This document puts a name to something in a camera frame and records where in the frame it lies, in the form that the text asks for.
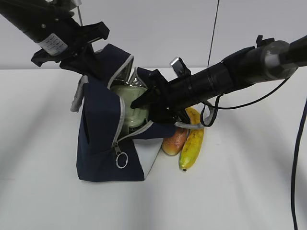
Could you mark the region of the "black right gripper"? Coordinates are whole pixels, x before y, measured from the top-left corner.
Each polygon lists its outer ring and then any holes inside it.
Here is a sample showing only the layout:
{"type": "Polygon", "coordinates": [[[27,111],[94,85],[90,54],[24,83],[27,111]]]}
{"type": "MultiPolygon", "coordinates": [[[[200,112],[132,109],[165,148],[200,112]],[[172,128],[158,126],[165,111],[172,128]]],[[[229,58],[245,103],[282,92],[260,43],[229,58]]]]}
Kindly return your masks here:
{"type": "Polygon", "coordinates": [[[153,86],[131,103],[131,108],[141,108],[155,104],[170,110],[150,109],[149,120],[156,123],[174,124],[181,121],[181,110],[192,106],[191,91],[188,83],[191,73],[167,81],[157,69],[149,75],[153,86]]]}

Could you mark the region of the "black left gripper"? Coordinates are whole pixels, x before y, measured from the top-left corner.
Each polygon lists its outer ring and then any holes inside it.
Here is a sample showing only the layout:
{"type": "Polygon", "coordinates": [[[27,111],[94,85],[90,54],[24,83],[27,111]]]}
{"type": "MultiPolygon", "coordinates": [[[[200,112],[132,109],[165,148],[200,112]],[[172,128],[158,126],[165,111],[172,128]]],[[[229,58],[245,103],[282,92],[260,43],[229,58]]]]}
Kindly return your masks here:
{"type": "Polygon", "coordinates": [[[103,49],[94,52],[92,42],[100,39],[106,40],[109,28],[103,23],[80,26],[56,24],[56,30],[37,44],[41,50],[34,53],[31,61],[42,66],[46,62],[60,63],[60,68],[73,71],[107,83],[113,70],[114,50],[113,45],[106,45],[103,49]]]}

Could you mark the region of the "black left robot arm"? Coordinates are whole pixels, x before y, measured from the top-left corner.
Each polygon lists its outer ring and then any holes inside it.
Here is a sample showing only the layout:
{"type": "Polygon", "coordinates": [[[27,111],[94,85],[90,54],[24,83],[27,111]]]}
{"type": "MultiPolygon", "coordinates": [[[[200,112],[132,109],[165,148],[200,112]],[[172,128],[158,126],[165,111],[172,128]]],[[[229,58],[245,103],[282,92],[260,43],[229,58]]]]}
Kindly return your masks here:
{"type": "Polygon", "coordinates": [[[58,63],[61,69],[102,78],[102,65],[92,43],[106,40],[109,28],[98,22],[78,24],[73,9],[79,0],[2,0],[1,15],[40,46],[31,61],[38,67],[58,63]]]}

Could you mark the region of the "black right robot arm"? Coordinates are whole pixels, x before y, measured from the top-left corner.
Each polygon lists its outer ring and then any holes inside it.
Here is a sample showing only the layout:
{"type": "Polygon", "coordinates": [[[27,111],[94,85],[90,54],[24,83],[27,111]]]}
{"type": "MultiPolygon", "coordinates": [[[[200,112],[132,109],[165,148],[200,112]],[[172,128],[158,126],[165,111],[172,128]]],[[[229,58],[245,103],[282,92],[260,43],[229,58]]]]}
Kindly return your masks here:
{"type": "MultiPolygon", "coordinates": [[[[118,75],[128,78],[133,56],[114,46],[81,52],[61,62],[62,69],[97,77],[108,86],[118,75]]],[[[147,91],[132,102],[133,108],[149,106],[150,118],[158,123],[185,121],[185,109],[206,104],[209,99],[250,87],[256,83],[286,80],[307,64],[307,39],[292,43],[257,38],[257,46],[243,48],[221,62],[191,74],[182,60],[176,63],[178,77],[167,81],[159,71],[142,70],[147,91]]]]}

